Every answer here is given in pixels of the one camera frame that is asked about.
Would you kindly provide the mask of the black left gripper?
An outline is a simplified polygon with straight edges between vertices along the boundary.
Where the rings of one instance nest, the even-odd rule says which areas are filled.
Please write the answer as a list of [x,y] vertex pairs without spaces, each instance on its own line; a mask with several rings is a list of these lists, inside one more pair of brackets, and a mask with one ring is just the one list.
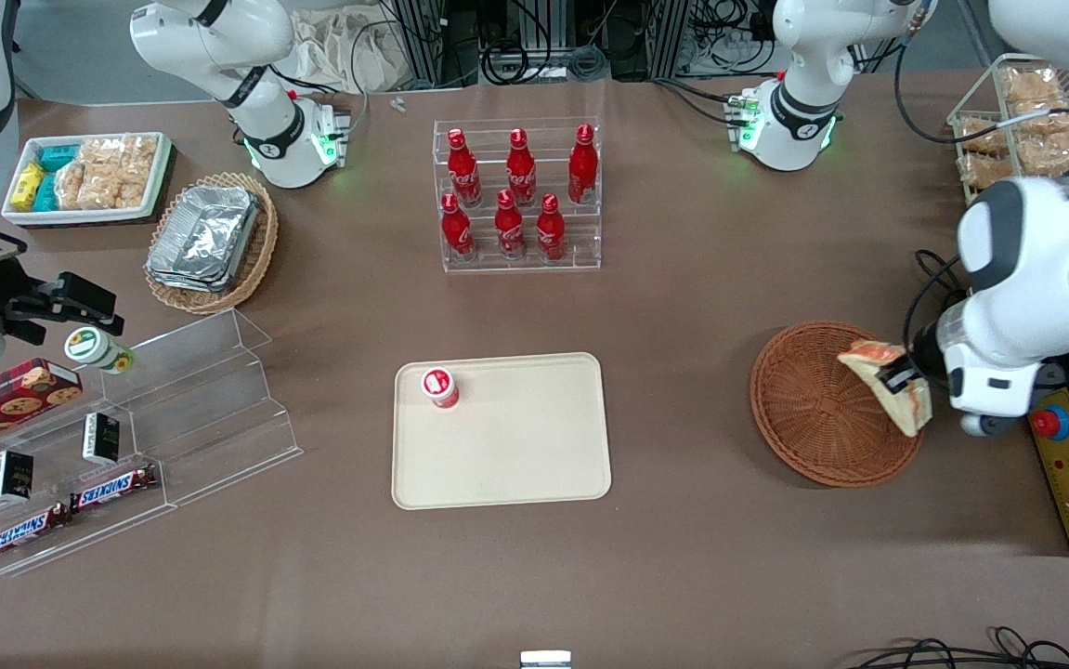
[[909,339],[909,360],[883,367],[880,386],[893,396],[916,396],[929,384],[947,384],[949,372],[938,344],[938,321],[926,323]]

